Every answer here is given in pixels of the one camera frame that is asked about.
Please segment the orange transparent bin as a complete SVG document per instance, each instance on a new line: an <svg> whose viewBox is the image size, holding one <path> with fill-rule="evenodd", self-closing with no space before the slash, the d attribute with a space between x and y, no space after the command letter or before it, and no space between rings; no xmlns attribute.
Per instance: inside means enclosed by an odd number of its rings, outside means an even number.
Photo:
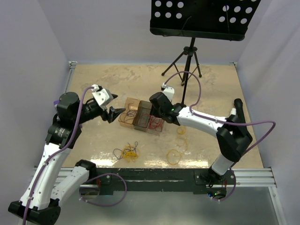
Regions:
<svg viewBox="0 0 300 225"><path fill-rule="evenodd" d="M122 127L133 129L133 120L136 116L140 100L128 97L125 101L125 112L123 112L118 119Z"/></svg>

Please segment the clear transparent bin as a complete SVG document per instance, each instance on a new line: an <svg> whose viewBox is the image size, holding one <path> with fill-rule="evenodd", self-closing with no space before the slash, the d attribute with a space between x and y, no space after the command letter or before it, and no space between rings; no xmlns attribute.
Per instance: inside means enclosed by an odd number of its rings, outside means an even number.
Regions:
<svg viewBox="0 0 300 225"><path fill-rule="evenodd" d="M165 121L161 118L151 116L146 132L152 135L161 135Z"/></svg>

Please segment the grey transparent bin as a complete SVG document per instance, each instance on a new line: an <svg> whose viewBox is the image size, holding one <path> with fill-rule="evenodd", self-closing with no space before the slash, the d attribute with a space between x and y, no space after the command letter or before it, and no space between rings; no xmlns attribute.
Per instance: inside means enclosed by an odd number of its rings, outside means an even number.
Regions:
<svg viewBox="0 0 300 225"><path fill-rule="evenodd" d="M136 116L133 120L134 129L146 132L150 120L152 104L141 100L138 106Z"/></svg>

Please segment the yellow red cable ball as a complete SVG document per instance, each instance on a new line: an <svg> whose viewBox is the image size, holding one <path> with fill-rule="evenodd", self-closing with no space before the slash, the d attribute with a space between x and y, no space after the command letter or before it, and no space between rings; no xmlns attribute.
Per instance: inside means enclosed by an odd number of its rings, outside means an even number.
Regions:
<svg viewBox="0 0 300 225"><path fill-rule="evenodd" d="M124 159L128 163L135 162L140 156L140 151L137 147L138 141L135 141L133 145L127 143L127 146L125 146L123 149L115 148L112 151L112 154L115 157L112 163L116 163L122 159Z"/></svg>

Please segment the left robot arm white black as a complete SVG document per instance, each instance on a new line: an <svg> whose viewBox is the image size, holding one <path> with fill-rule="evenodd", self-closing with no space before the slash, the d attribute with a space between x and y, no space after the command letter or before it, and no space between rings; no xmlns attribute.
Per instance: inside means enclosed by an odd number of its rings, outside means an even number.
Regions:
<svg viewBox="0 0 300 225"><path fill-rule="evenodd" d="M80 126L96 117L113 122L123 108L106 106L117 95L95 86L93 97L84 102L75 92L66 92L55 103L56 114L45 139L44 150L35 174L26 192L18 201L11 202L8 211L24 225L53 225L63 203L83 183L92 184L97 178L96 165L87 160L77 162L71 173L55 185L59 172L81 134Z"/></svg>

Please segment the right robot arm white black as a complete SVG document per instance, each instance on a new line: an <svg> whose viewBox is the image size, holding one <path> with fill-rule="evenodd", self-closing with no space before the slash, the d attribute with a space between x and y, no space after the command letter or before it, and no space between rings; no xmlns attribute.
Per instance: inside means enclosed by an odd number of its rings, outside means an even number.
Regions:
<svg viewBox="0 0 300 225"><path fill-rule="evenodd" d="M153 94L150 103L154 116L167 123L194 128L217 139L220 155L208 169L208 174L204 176L211 186L220 184L225 179L225 173L241 159L253 140L247 127L242 126L246 121L243 102L239 98L234 100L234 114L227 118L212 118L205 113L191 112L188 106L181 103L173 105L162 92Z"/></svg>

